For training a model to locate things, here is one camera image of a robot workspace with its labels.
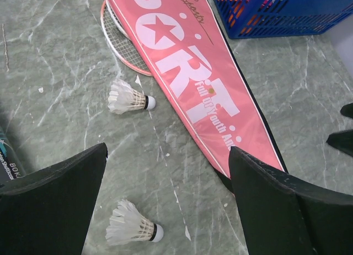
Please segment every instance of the marble floor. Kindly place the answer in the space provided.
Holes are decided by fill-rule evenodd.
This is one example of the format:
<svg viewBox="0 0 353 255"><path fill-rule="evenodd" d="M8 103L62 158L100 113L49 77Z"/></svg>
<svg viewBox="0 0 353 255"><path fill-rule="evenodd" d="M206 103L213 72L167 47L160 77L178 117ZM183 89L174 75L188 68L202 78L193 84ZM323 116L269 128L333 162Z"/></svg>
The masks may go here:
<svg viewBox="0 0 353 255"><path fill-rule="evenodd" d="M247 254L234 197L155 80L140 76L144 92L157 100L152 118L145 111L109 113L107 95L116 76L139 85L134 71L107 47L99 21L102 1L0 0L9 56L9 72L3 66L0 71L0 126L28 172L107 144L110 157L84 255ZM289 172L353 194L352 158L325 144L330 133L353 128L339 114L353 101L353 79L329 39L230 45ZM164 227L163 241L106 245L105 228L121 198Z"/></svg>

